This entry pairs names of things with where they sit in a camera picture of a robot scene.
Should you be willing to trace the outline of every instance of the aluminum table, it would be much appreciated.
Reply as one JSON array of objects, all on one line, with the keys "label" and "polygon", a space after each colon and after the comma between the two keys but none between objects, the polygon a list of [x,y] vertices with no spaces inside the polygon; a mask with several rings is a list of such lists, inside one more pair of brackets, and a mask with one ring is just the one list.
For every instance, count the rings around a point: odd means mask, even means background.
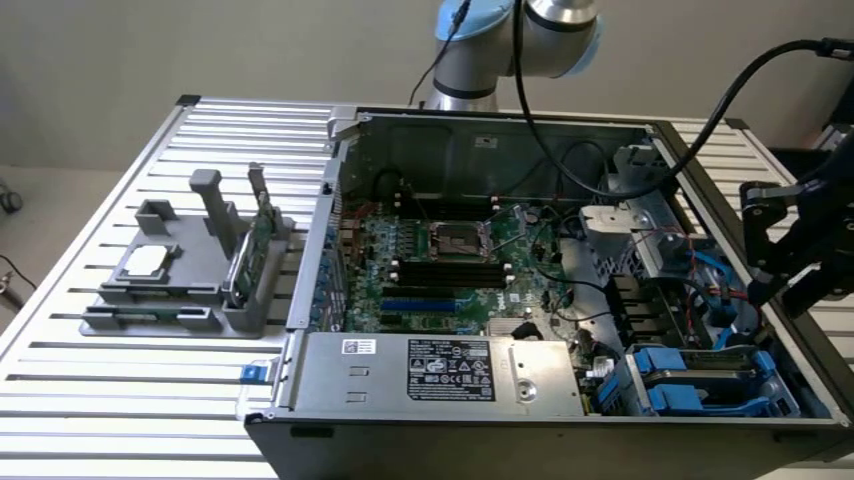
[{"label": "aluminum table", "polygon": [[[279,354],[304,232],[329,158],[331,108],[207,97],[175,107],[0,337],[0,479],[275,478],[235,419],[237,378],[244,364]],[[690,144],[704,120],[664,120]],[[739,183],[794,181],[750,130],[727,124],[715,130],[699,161],[736,210]],[[188,178],[196,168],[216,168],[225,200],[251,213],[249,162],[264,164],[273,204],[299,230],[264,337],[81,336],[80,313],[136,234],[133,212],[143,200],[167,199],[177,213],[203,212]],[[791,218],[780,223],[778,236],[790,224]],[[811,313],[854,364],[854,298],[820,302]],[[269,386],[249,388],[249,401],[269,399]],[[854,475],[847,468],[854,469],[854,456],[830,465],[798,464],[770,478],[846,478]]]}]

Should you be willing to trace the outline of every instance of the blue latch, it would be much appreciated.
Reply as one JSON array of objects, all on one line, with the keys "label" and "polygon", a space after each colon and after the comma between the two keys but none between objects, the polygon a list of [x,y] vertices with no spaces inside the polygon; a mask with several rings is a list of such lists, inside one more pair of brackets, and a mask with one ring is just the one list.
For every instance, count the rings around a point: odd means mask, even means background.
[{"label": "blue latch", "polygon": [[244,365],[240,371],[241,385],[264,385],[267,383],[267,367],[261,365]]},{"label": "blue latch", "polygon": [[691,385],[656,385],[647,390],[652,410],[659,415],[700,417],[764,417],[770,400],[756,397],[740,405],[703,405]]}]

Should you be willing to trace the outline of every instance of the black cable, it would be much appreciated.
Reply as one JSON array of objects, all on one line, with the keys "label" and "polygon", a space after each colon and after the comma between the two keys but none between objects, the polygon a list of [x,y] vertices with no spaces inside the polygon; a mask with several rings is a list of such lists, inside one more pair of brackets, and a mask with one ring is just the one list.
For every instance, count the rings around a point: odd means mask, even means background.
[{"label": "black cable", "polygon": [[667,283],[667,282],[680,283],[686,287],[691,288],[695,292],[699,292],[699,296],[703,297],[703,301],[706,302],[706,305],[714,305],[711,294],[708,293],[706,288],[694,280],[687,279],[684,277],[652,277],[650,278],[650,280],[659,283]]},{"label": "black cable", "polygon": [[531,258],[531,263],[534,264],[534,268],[536,269],[538,273],[543,277],[546,277],[548,280],[551,280],[552,282],[563,283],[563,284],[567,284],[567,285],[587,285],[588,287],[592,287],[596,290],[599,290],[602,293],[604,293],[604,288],[602,288],[595,283],[587,282],[584,280],[566,280],[563,278],[555,277],[546,270],[543,270],[543,268],[540,267],[539,262],[536,261],[536,258],[534,257],[534,245],[536,245],[536,241],[539,240],[539,237],[542,236],[543,231],[546,230],[546,228],[548,228],[548,226],[550,226],[550,224],[546,223],[546,225],[539,227],[539,230],[536,231],[536,234],[534,235],[534,240],[531,241],[531,248],[528,250],[528,257]]},{"label": "black cable", "polygon": [[602,312],[602,313],[596,313],[595,315],[591,315],[591,316],[584,317],[584,318],[567,318],[563,315],[560,315],[560,312],[558,312],[556,310],[555,310],[554,313],[558,315],[560,320],[564,320],[567,322],[586,322],[587,320],[592,320],[594,318],[599,318],[599,317],[603,317],[606,315],[611,315],[611,312]]},{"label": "black cable", "polygon": [[510,195],[510,194],[512,193],[512,191],[514,191],[516,188],[519,188],[519,187],[524,184],[524,182],[527,182],[527,181],[531,179],[531,177],[534,176],[534,174],[535,174],[535,173],[536,173],[536,171],[539,170],[539,167],[542,167],[542,166],[546,164],[546,162],[547,162],[547,161],[548,161],[548,160],[546,160],[544,158],[540,158],[540,159],[538,160],[538,162],[534,164],[534,166],[531,167],[531,169],[527,171],[527,173],[524,174],[524,176],[523,176],[523,177],[516,181],[516,183],[514,183],[511,186],[508,186],[508,187],[506,187],[506,188],[500,189],[500,190],[498,191],[498,195],[500,195],[500,196],[507,196],[507,195]]},{"label": "black cable", "polygon": [[471,5],[471,0],[464,0],[459,8],[456,9],[456,12],[454,13],[454,23],[451,25],[451,33],[448,35],[447,40],[442,44],[442,48],[439,49],[439,54],[436,55],[435,60],[430,64],[430,67],[424,71],[422,78],[418,80],[418,83],[415,84],[412,93],[409,93],[409,101],[405,104],[407,107],[412,106],[412,102],[415,101],[415,93],[418,92],[418,89],[422,87],[422,84],[424,83],[424,79],[427,78],[427,75],[430,75],[430,72],[432,72],[434,69],[439,66],[439,63],[444,58],[444,54],[447,53],[448,47],[451,46],[451,41],[454,40],[454,36],[456,35],[456,32],[459,32],[459,27],[463,25],[463,21],[466,21],[470,5]]},{"label": "black cable", "polygon": [[703,148],[703,146],[706,145],[706,142],[711,137],[711,133],[714,132],[714,129],[720,123],[720,120],[723,119],[723,115],[726,114],[726,111],[730,108],[730,104],[732,103],[732,100],[735,100],[735,96],[738,95],[742,88],[744,87],[747,80],[750,80],[752,75],[764,66],[764,64],[767,64],[774,58],[779,57],[780,55],[788,52],[804,50],[804,51],[819,53],[828,49],[827,41],[796,40],[774,47],[762,55],[759,55],[756,59],[750,63],[750,65],[747,65],[747,68],[744,68],[744,70],[739,73],[738,77],[735,77],[735,81],[727,88],[723,94],[723,97],[720,98],[720,101],[718,103],[718,106],[715,107],[711,113],[711,116],[708,117],[708,121],[706,122],[706,125],[703,126],[703,129],[700,130],[699,135],[696,136],[696,139],[691,144],[691,147],[688,148],[684,155],[679,158],[676,164],[671,167],[667,173],[656,181],[650,183],[646,187],[640,187],[628,192],[608,192],[604,190],[599,190],[598,188],[587,185],[582,181],[582,179],[578,177],[578,175],[575,175],[575,173],[572,173],[572,171],[568,170],[560,164],[560,162],[555,160],[548,150],[548,146],[546,145],[546,141],[543,140],[539,130],[536,129],[536,124],[534,123],[531,108],[528,106],[527,96],[524,93],[524,83],[522,79],[522,50],[523,50],[522,49],[522,42],[523,42],[522,3],[523,3],[523,0],[515,0],[514,2],[514,25],[512,25],[512,50],[514,50],[512,64],[514,65],[512,67],[514,67],[514,77],[515,77],[515,83],[516,83],[516,94],[519,96],[519,104],[522,106],[524,121],[531,130],[531,135],[534,136],[534,139],[536,140],[536,143],[539,144],[539,147],[543,150],[543,153],[546,154],[546,158],[558,168],[560,173],[563,173],[563,175],[566,175],[566,177],[572,181],[572,183],[575,183],[584,190],[587,190],[595,195],[599,195],[600,197],[610,198],[614,200],[631,200],[632,198],[642,197],[643,195],[647,195],[652,193],[655,190],[658,190],[667,182],[670,182],[676,177],[679,172],[682,172],[687,164],[691,162],[691,160],[696,156],[696,153],[699,152],[700,148]]},{"label": "black cable", "polygon": [[32,280],[29,280],[29,278],[27,278],[27,275],[24,275],[21,273],[21,271],[17,268],[17,265],[15,265],[15,262],[12,262],[12,260],[9,259],[9,257],[7,257],[5,255],[0,255],[0,258],[3,260],[5,260],[5,263],[9,264],[9,267],[12,267],[12,270],[15,270],[15,273],[17,274],[19,277],[21,277],[21,280],[24,280],[29,286],[32,287],[33,290],[36,290],[39,287],[36,286],[36,284],[32,282]]},{"label": "black cable", "polygon": [[397,167],[383,167],[379,169],[376,175],[373,175],[373,181],[371,182],[371,196],[368,197],[373,202],[379,200],[376,192],[379,189],[379,181],[389,173],[393,173],[397,176],[397,180],[403,179],[403,172]]},{"label": "black cable", "polygon": [[[563,152],[563,155],[560,156],[560,165],[566,166],[566,159],[568,158],[570,154],[575,151],[576,148],[583,146],[592,147],[594,150],[596,150],[596,152],[599,153],[599,157],[602,157],[602,166],[604,168],[604,175],[607,178],[607,175],[610,173],[608,172],[608,156],[604,153],[604,149],[602,148],[602,145],[599,145],[592,140],[579,140],[572,145],[570,145],[570,148],[566,149],[566,152]],[[555,192],[558,193],[558,195],[560,195],[563,193],[563,175],[558,175],[558,179],[555,180],[555,182],[556,182]]]}]

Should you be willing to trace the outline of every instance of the power supply label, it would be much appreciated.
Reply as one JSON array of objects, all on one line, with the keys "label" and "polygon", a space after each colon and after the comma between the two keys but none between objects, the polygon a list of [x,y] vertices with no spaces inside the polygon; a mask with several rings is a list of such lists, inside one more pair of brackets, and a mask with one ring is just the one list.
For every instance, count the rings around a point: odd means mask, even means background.
[{"label": "power supply label", "polygon": [[405,392],[412,400],[494,402],[490,342],[409,340]]}]

